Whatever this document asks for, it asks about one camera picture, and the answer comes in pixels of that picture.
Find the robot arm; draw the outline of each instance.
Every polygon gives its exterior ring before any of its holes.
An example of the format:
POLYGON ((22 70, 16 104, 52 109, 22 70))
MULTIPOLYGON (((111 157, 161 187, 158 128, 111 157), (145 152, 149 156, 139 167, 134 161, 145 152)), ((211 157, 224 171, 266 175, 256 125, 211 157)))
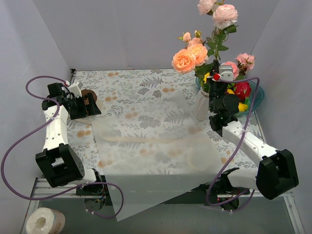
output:
MULTIPOLYGON (((68 88, 61 83, 48 85, 49 98, 56 99, 60 109, 46 128, 45 144, 42 152, 36 154, 36 162, 51 187, 102 181, 95 169, 84 168, 67 140, 66 122, 69 115, 71 119, 76 119, 101 114, 91 93, 82 96, 81 86, 80 82, 68 88)), ((50 101, 44 101, 42 108, 46 121, 50 120, 57 110, 57 106, 50 101)), ((100 193, 101 188, 102 185, 88 186, 93 194, 100 193)))
MULTIPOLYGON (((216 115, 210 116, 210 125, 221 137, 239 144, 245 130, 233 115, 238 113, 238 97, 226 94, 227 83, 233 81, 232 68, 220 66, 215 61, 209 80, 209 107, 216 115)), ((267 199, 274 199, 299 184, 294 158, 288 150, 279 151, 258 139, 250 132, 245 132, 240 149, 256 164, 258 171, 233 168, 221 177, 226 187, 243 187, 259 190, 267 199)))

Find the toilet paper roll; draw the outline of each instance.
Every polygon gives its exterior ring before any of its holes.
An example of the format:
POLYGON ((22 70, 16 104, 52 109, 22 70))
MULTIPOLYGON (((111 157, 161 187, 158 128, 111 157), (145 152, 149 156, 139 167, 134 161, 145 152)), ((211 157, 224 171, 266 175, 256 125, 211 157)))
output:
POLYGON ((65 225, 62 212, 41 207, 29 217, 26 223, 28 234, 59 234, 65 225))

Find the pink rose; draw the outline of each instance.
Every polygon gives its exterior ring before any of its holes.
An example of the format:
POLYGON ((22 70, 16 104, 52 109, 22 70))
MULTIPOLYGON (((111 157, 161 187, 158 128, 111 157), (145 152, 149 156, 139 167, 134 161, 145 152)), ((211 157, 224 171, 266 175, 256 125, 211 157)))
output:
POLYGON ((187 73, 195 69, 196 56, 182 49, 174 55, 172 66, 179 73, 187 73))
POLYGON ((197 5, 199 14, 204 15, 210 12, 216 1, 217 0, 199 0, 197 5))
POLYGON ((183 41, 184 42, 189 42, 191 40, 191 34, 189 32, 185 33, 183 35, 183 41))
POLYGON ((202 44, 191 45, 187 48, 193 55, 195 55, 195 66, 201 66, 208 60, 208 50, 202 44))
POLYGON ((239 54, 236 57, 236 60, 242 65, 242 67, 246 67, 247 70, 251 70, 254 68, 254 56, 249 55, 247 53, 239 54))
POLYGON ((238 66, 234 62, 231 62, 231 61, 224 62, 224 63, 222 63, 222 65, 231 66, 233 68, 234 79, 236 79, 238 77, 238 75, 239 75, 239 68, 238 68, 238 66))
POLYGON ((201 39, 200 38, 193 38, 192 40, 189 41, 189 46, 191 45, 197 45, 197 44, 201 44, 201 39))
POLYGON ((213 15, 217 28, 224 29, 237 22, 238 12, 233 5, 225 4, 219 6, 213 15))

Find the white wall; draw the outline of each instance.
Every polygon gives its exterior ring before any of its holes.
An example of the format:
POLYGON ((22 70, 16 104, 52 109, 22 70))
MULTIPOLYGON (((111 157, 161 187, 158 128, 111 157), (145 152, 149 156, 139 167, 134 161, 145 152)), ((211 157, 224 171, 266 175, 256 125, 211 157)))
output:
MULTIPOLYGON (((71 68, 78 70, 171 67, 183 32, 210 36, 212 17, 198 0, 34 0, 71 68)), ((226 42, 222 61, 254 48, 278 0, 226 0, 239 13, 238 33, 226 42)))
POLYGON ((267 141, 290 150, 299 176, 295 202, 306 233, 312 233, 312 2, 282 0, 253 54, 266 97, 259 107, 267 141))
MULTIPOLYGON (((44 123, 41 101, 25 91, 26 82, 38 75, 67 79, 70 69, 32 0, 0 0, 0 159, 21 136, 44 123)), ((47 94, 48 81, 31 90, 47 94)), ((44 130, 22 142, 9 155, 5 172, 9 182, 30 195, 40 176, 35 154, 42 150, 44 130)), ((0 232, 20 233, 29 201, 11 193, 0 180, 0 232)))

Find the white vase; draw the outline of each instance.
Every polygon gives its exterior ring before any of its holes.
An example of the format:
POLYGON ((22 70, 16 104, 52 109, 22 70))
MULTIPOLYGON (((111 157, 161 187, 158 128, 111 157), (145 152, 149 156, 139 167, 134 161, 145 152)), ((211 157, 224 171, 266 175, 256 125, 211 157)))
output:
POLYGON ((203 121, 209 113, 209 94, 200 88, 194 105, 193 114, 198 121, 203 121))

